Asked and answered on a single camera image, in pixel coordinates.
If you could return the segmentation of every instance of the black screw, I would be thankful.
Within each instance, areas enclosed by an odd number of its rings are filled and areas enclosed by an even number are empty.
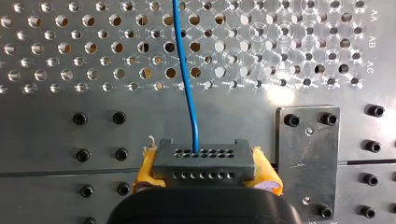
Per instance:
[[[378,153],[381,150],[381,144],[376,141],[370,141],[366,144],[365,149],[374,153]]]
[[[125,120],[126,120],[126,115],[122,112],[117,112],[113,115],[113,121],[116,124],[122,124],[125,122]]]
[[[330,218],[332,217],[332,209],[327,205],[322,205],[319,208],[319,214],[323,218]]]
[[[76,158],[78,161],[84,162],[89,160],[91,157],[91,152],[88,149],[81,149],[76,153]]]
[[[125,161],[128,157],[128,150],[126,148],[120,147],[114,154],[117,161]]]
[[[334,126],[338,122],[338,118],[334,114],[328,113],[322,116],[321,121],[329,126]]]
[[[117,188],[117,192],[121,196],[127,195],[129,193],[129,191],[131,191],[131,187],[129,186],[129,184],[124,183],[124,182],[120,183],[119,187]]]
[[[290,127],[297,127],[300,124],[300,118],[293,115],[293,114],[288,114],[285,116],[284,120],[286,125],[289,125]]]
[[[366,184],[368,184],[371,187],[376,186],[379,182],[378,177],[376,177],[375,175],[371,175],[371,174],[365,175],[363,180]]]
[[[88,116],[84,113],[77,113],[73,116],[73,122],[77,125],[84,125],[88,121]]]
[[[79,194],[81,194],[82,197],[84,198],[89,198],[93,195],[93,186],[92,185],[86,185],[81,188],[79,191]]]
[[[369,206],[363,206],[361,215],[367,218],[373,218],[375,217],[375,210]]]
[[[85,219],[84,224],[96,224],[96,219],[93,217],[89,217]]]
[[[380,105],[372,105],[369,110],[369,115],[374,116],[376,118],[381,118],[385,113],[385,108]]]

